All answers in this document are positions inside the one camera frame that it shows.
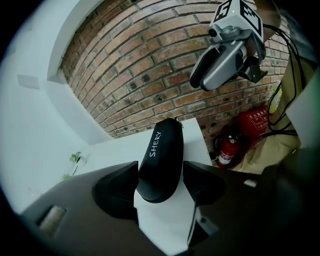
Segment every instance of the black cable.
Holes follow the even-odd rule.
[[[294,72],[294,64],[293,64],[293,60],[292,60],[292,55],[294,55],[295,59],[297,60],[298,63],[298,67],[299,67],[299,72],[300,72],[300,78],[301,78],[301,85],[302,88],[304,88],[306,86],[306,80],[305,80],[305,76],[304,76],[304,72],[302,69],[302,65],[301,65],[301,61],[300,61],[300,56],[299,56],[299,52],[298,52],[298,48],[296,46],[296,44],[290,39],[290,37],[288,36],[288,34],[286,32],[284,32],[282,29],[277,28],[275,26],[271,26],[271,25],[266,25],[264,24],[263,27],[271,29],[273,31],[275,31],[279,36],[281,36],[283,38],[283,40],[286,42],[287,46],[289,47],[289,57],[290,57],[290,63],[291,63],[291,67],[292,67],[292,77],[293,77],[293,84],[294,84],[294,96],[293,98],[286,104],[286,106],[284,107],[284,110],[282,111],[280,117],[278,118],[278,120],[276,120],[275,122],[271,122],[270,121],[270,106],[271,106],[271,102],[273,101],[273,99],[275,98],[275,96],[277,95],[277,93],[279,92],[280,88],[281,88],[281,82],[278,85],[278,87],[276,88],[275,92],[273,93],[273,95],[270,97],[268,104],[267,104],[267,122],[268,122],[268,127],[271,130],[271,132],[265,133],[263,135],[263,137],[268,137],[271,135],[276,135],[276,134],[282,134],[282,135],[290,135],[290,136],[297,136],[298,134],[296,133],[295,130],[285,130],[287,129],[292,123],[289,122],[287,125],[285,125],[283,128],[281,129],[273,129],[271,127],[275,126],[278,122],[280,122],[283,117],[286,115],[286,110],[289,107],[289,105],[296,99],[297,96],[297,86],[296,86],[296,78],[295,78],[295,72]]]

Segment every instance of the red brick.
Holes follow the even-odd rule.
[[[186,33],[184,32],[183,29],[181,30],[176,30],[174,32],[170,32],[167,34],[164,34],[162,36],[159,37],[161,44],[163,46],[167,46],[167,45],[171,45],[173,43],[182,41],[187,39]]]
[[[226,83],[224,85],[221,85],[218,88],[218,91],[220,94],[230,93],[230,92],[233,92],[234,90],[236,90],[236,83],[235,82]]]
[[[251,110],[254,106],[252,104],[248,104],[248,105],[245,105],[245,106],[242,106],[241,107],[241,112],[247,112],[249,110]]]
[[[123,72],[122,74],[118,75],[115,79],[113,79],[103,90],[102,94],[107,97],[111,93],[113,93],[116,89],[123,86],[126,82],[128,82],[130,79],[132,79],[132,75],[127,70]]]
[[[198,110],[202,110],[206,107],[206,102],[205,101],[199,101],[193,104],[190,104],[187,106],[188,109],[188,113],[194,112],[194,111],[198,111]]]
[[[180,108],[176,108],[174,110],[171,110],[171,111],[168,111],[164,114],[162,114],[165,119],[166,118],[176,118],[176,117],[180,117],[182,115],[185,115],[187,112],[186,112],[186,109],[184,107],[180,107]]]
[[[191,26],[186,28],[186,32],[188,33],[189,37],[198,37],[203,35],[208,35],[207,29],[209,25],[198,25],[198,26]]]
[[[74,67],[74,70],[72,71],[72,76],[73,77],[76,76],[78,70],[80,69],[80,67],[83,64],[83,62],[84,62],[86,57],[87,57],[87,53],[85,53],[85,52],[80,56],[79,60],[77,61],[76,65]]]
[[[287,53],[287,54],[289,53],[289,49],[288,49],[287,46],[284,46],[284,45],[283,45],[282,48],[283,48],[283,51],[284,51],[285,53]]]
[[[87,93],[85,90],[82,90],[81,93],[79,94],[79,101],[82,102],[84,100],[84,98],[86,97]]]
[[[104,38],[102,38],[93,48],[92,53],[98,53],[100,52],[104,47],[106,47],[106,45],[110,42],[110,39],[108,36],[105,36]]]
[[[212,13],[199,13],[195,15],[199,22],[201,23],[210,23],[211,20],[213,19],[213,14]]]
[[[113,124],[113,123],[115,123],[115,122],[117,122],[117,121],[119,121],[119,120],[121,120],[121,119],[123,119],[123,118],[125,118],[125,117],[126,117],[126,114],[125,114],[123,111],[121,111],[121,112],[115,113],[114,115],[112,115],[111,117],[109,117],[109,118],[106,120],[106,123],[107,123],[108,125],[111,125],[111,124]]]
[[[152,97],[146,98],[140,102],[140,107],[142,109],[147,109],[151,106],[164,102],[166,100],[175,98],[179,95],[178,88],[167,89],[161,93],[158,93]]]
[[[113,105],[115,111],[124,109],[125,107],[130,106],[131,104],[140,101],[143,98],[142,92],[139,90],[131,95],[127,96],[124,99],[119,100]]]
[[[243,97],[249,97],[255,94],[255,88],[245,89],[243,91]]]
[[[264,76],[262,78],[262,84],[266,85],[266,84],[270,84],[271,83],[271,77],[270,76]]]
[[[274,34],[273,36],[271,36],[271,39],[272,39],[273,41],[278,42],[278,36],[277,36],[276,34]]]
[[[160,77],[163,77],[172,72],[170,65],[168,63],[164,63],[162,65],[158,65],[145,74],[137,77],[132,83],[129,85],[129,90],[133,91],[136,88],[139,88],[147,83],[150,83],[154,80],[157,80]]]
[[[159,63],[181,54],[205,48],[207,48],[207,43],[203,38],[192,39],[175,44],[172,47],[161,49],[154,54],[154,57],[155,60]]]
[[[102,50],[93,60],[93,64],[95,67],[98,67],[107,57],[107,53],[105,50]]]
[[[86,110],[90,114],[92,112],[92,110],[94,110],[96,108],[96,106],[97,105],[93,101],[91,101],[90,104],[86,107]]]
[[[105,130],[107,133],[110,133],[110,132],[112,132],[112,131],[115,130],[115,129],[116,129],[116,127],[115,127],[113,124],[111,124],[111,125],[107,126],[106,128],[104,128],[104,130]]]
[[[90,21],[91,25],[94,26],[97,24],[105,15],[113,13],[115,11],[115,7],[117,7],[123,0],[102,3],[96,10],[97,15],[93,20]]]
[[[275,67],[275,68],[274,68],[274,73],[275,73],[276,75],[280,75],[280,74],[281,74],[281,67]]]
[[[140,10],[139,12],[133,14],[131,16],[131,19],[135,23],[135,22],[143,19],[144,17],[147,17],[147,16],[154,14],[156,12],[162,11],[164,9],[168,9],[170,7],[181,6],[181,5],[183,5],[183,3],[180,0],[163,1],[163,2],[153,4],[150,7],[147,7],[147,8]]]
[[[124,21],[122,21],[121,23],[119,23],[118,25],[116,25],[109,33],[108,36],[113,39],[115,38],[117,35],[119,35],[119,33],[121,33],[122,31],[124,31],[126,28],[131,26],[131,21],[127,18]]]
[[[132,115],[134,113],[139,112],[140,110],[141,109],[140,109],[139,105],[136,103],[136,104],[133,104],[133,105],[125,108],[123,111],[127,116],[130,116],[130,115]]]
[[[239,107],[239,106],[243,106],[243,105],[247,105],[248,104],[248,98],[243,98],[241,100],[237,100],[235,102],[235,107]]]
[[[179,121],[179,122],[182,122],[184,120],[188,120],[188,119],[191,119],[191,118],[194,118],[192,116],[192,114],[185,114],[183,116],[179,116],[176,120]]]
[[[113,52],[118,46],[120,46],[123,42],[136,35],[140,31],[146,29],[148,25],[145,21],[141,20],[138,23],[135,23],[121,34],[119,34],[116,38],[114,38],[110,43],[108,43],[105,47],[106,52],[109,54]]]
[[[134,1],[126,0],[124,3],[121,4],[123,10],[127,9],[128,7],[133,5]]]
[[[90,76],[92,75],[94,69],[92,66],[89,66],[87,70],[84,72],[80,82],[78,83],[78,87],[82,90],[82,88],[86,85],[86,82],[89,80]]]
[[[164,63],[162,65],[158,65],[155,68],[151,69],[146,75],[148,76],[150,81],[156,80],[160,77],[163,77],[172,72],[168,63]]]
[[[184,14],[194,14],[194,13],[213,13],[217,10],[218,4],[213,3],[198,3],[198,4],[190,4],[190,5],[184,5],[179,6],[175,8],[176,12],[179,15]]]
[[[163,22],[165,20],[173,18],[174,16],[175,16],[174,12],[171,9],[169,9],[169,10],[164,10],[154,15],[151,15],[150,17],[148,17],[148,20],[152,25],[154,25],[159,22]]]
[[[281,43],[281,44],[283,44],[283,45],[287,46],[286,41],[285,41],[282,37],[279,37],[279,38],[278,38],[278,40],[279,40],[279,43]]]
[[[104,120],[102,123],[99,123],[99,125],[104,129],[107,126],[106,120]]]
[[[216,95],[217,95],[217,92],[215,90],[211,90],[211,91],[208,91],[208,92],[204,92],[204,91],[195,92],[195,93],[192,93],[192,94],[189,94],[189,95],[185,95],[185,96],[182,96],[180,98],[175,99],[174,100],[174,104],[177,107],[180,107],[182,105],[186,105],[186,104],[190,104],[190,103],[193,103],[193,102],[201,101],[201,100],[204,100],[204,99],[207,99],[207,98],[214,97]]]
[[[97,109],[100,112],[103,112],[103,111],[105,111],[107,109],[103,113],[104,113],[105,117],[108,118],[108,117],[112,116],[115,113],[114,110],[112,111],[112,107],[110,107],[113,103],[115,103],[115,99],[114,99],[114,97],[112,95],[110,95],[109,97],[105,98],[101,104],[99,104],[97,106]]]
[[[277,59],[280,59],[281,58],[281,52],[280,51],[277,51],[277,50],[272,50],[273,53],[274,53],[274,57],[277,58]]]
[[[141,37],[137,36],[137,37],[129,40],[128,42],[126,42],[123,46],[121,46],[119,51],[122,54],[122,56],[124,56],[142,44],[143,44],[143,42],[141,40]]]
[[[119,7],[112,11],[115,12],[117,15],[115,18],[113,18],[110,22],[106,23],[106,25],[101,29],[98,33],[98,36],[102,38],[106,33],[108,33],[114,26],[119,24],[122,20],[133,14],[137,11],[137,7],[131,6],[128,9],[122,11]]]
[[[160,113],[172,110],[173,108],[174,108],[174,106],[172,105],[171,102],[166,102],[166,103],[163,103],[163,104],[160,104],[160,105],[154,107],[153,111],[156,114],[160,114]]]
[[[112,107],[109,107],[107,110],[103,112],[103,115],[105,116],[105,118],[109,118],[115,113],[116,113],[115,110]]]
[[[117,76],[117,72],[116,72],[116,69],[113,67],[101,77],[101,81],[106,86],[116,76]]]
[[[90,43],[86,46],[85,50],[84,50],[84,54],[89,54],[91,52],[91,50],[95,47],[95,45],[99,42],[99,37],[96,35],[91,41]]]
[[[136,5],[139,6],[140,9],[145,8],[147,6],[153,5],[155,3],[161,2],[162,0],[144,0],[138,2]]]
[[[132,130],[132,131],[128,131],[126,133],[123,133],[121,136],[126,137],[126,136],[130,136],[130,135],[134,135],[134,134],[135,134],[135,132]]]
[[[165,112],[163,114],[159,114],[155,117],[152,117],[150,119],[150,123],[151,124],[156,124],[164,119],[167,119],[167,118],[176,118],[176,117],[180,117],[182,115],[185,115],[187,112],[185,110],[184,107],[180,107],[180,108],[176,108],[176,109],[173,109],[171,111],[168,111],[168,112]]]
[[[93,102],[95,104],[100,104],[102,101],[104,100],[104,95],[100,92],[98,92],[98,94],[93,98]]]
[[[154,115],[154,112],[151,109],[130,115],[129,117],[127,117],[124,122],[126,125],[130,125],[133,123],[136,123],[140,120],[152,117]]]
[[[200,90],[201,88],[198,87],[198,88],[193,88],[189,82],[185,83],[185,84],[181,84],[179,85],[181,91],[182,91],[182,94],[187,94],[187,93],[191,93],[191,92],[194,92],[194,91],[198,91]]]
[[[100,65],[99,67],[96,68],[94,73],[92,74],[92,78],[94,81],[97,81],[102,74],[110,68],[119,58],[120,58],[120,53],[118,51],[115,51],[113,54],[111,54],[108,58],[106,58]]]
[[[259,101],[263,101],[269,98],[269,92],[264,92],[260,94]]]
[[[140,60],[144,56],[152,53],[154,50],[158,49],[160,46],[157,42],[157,40],[152,40],[138,49],[134,50],[127,56],[123,57],[116,65],[115,68],[118,72],[121,72],[125,68],[129,67],[136,61]]]
[[[145,96],[150,96],[150,95],[158,93],[164,89],[165,89],[165,86],[164,86],[163,82],[160,80],[157,82],[153,82],[147,86],[144,86],[142,91]]]
[[[140,60],[138,63],[134,64],[130,68],[130,70],[134,76],[137,76],[140,73],[142,73],[143,71],[152,68],[153,66],[154,66],[154,61],[151,59],[150,56],[148,56],[148,57],[144,58],[143,60]]]
[[[92,89],[88,92],[88,94],[86,95],[86,100],[88,102],[90,102],[97,94],[98,92],[100,92],[102,90],[102,88],[104,87],[104,85],[102,84],[101,81],[97,82]]]
[[[150,29],[143,32],[142,34],[143,34],[143,37],[148,40],[160,34],[164,34],[167,31],[174,30],[177,28],[182,28],[182,27],[196,24],[196,23],[197,22],[192,15],[186,16],[186,17],[172,18],[170,20],[163,21],[151,27]]]
[[[262,66],[268,66],[270,67],[271,66],[271,60],[270,58],[264,58],[264,60],[262,61]]]
[[[92,86],[94,86],[94,84],[95,84],[95,81],[92,78],[90,78],[84,86],[84,89],[86,90],[86,92],[89,92]]]
[[[120,100],[121,98],[123,98],[124,96],[126,96],[129,93],[127,87],[122,86],[119,89],[117,89],[116,91],[113,92],[113,97],[116,101]]]
[[[234,108],[234,106],[235,106],[234,102],[227,103],[227,104],[224,104],[224,105],[220,105],[219,106],[219,112],[225,112],[225,111],[232,110]]]
[[[95,110],[92,111],[92,113],[91,113],[91,116],[93,117],[93,119],[95,119],[98,115],[99,115],[99,112],[97,111],[97,109],[95,109]]]
[[[249,98],[248,102],[258,102],[259,101],[259,97],[260,95],[257,94],[257,95],[253,95],[252,97]]]
[[[245,89],[248,87],[248,81],[247,80],[241,80],[241,81],[236,81],[236,89],[241,90]]]
[[[278,51],[283,51],[283,46],[282,44],[278,43],[278,42],[274,42],[274,41],[269,41],[269,47],[271,49],[274,49],[274,50],[278,50]]]
[[[88,67],[90,65],[90,63],[94,60],[94,58],[97,56],[97,52],[96,51],[91,51],[85,58],[83,64]]]
[[[179,73],[175,73],[165,79],[165,82],[168,87],[181,84],[185,81],[188,81],[191,75],[191,70],[184,70]]]
[[[104,120],[106,119],[106,117],[103,115],[103,114],[100,114],[98,115],[96,118],[95,118],[95,121],[100,124],[102,123]]]
[[[273,75],[275,73],[275,68],[274,67],[262,66],[260,69],[262,71],[267,71],[268,75]]]
[[[198,125],[201,130],[208,129],[210,127],[209,119],[207,117],[198,118],[196,121],[198,122]]]
[[[213,97],[211,99],[208,100],[208,105],[209,106],[217,106],[217,105],[221,105],[222,103],[224,103],[224,98],[223,97]]]
[[[282,79],[282,75],[273,75],[273,76],[271,76],[271,83],[281,81],[281,79]]]
[[[197,58],[194,54],[186,55],[180,58],[176,58],[172,61],[173,68],[175,70],[183,69],[196,64]]]
[[[149,119],[144,119],[142,121],[134,123],[135,128],[142,128],[150,125]]]
[[[113,125],[115,126],[115,128],[119,129],[121,127],[124,127],[126,124],[123,120],[120,120],[118,122],[115,122]]]

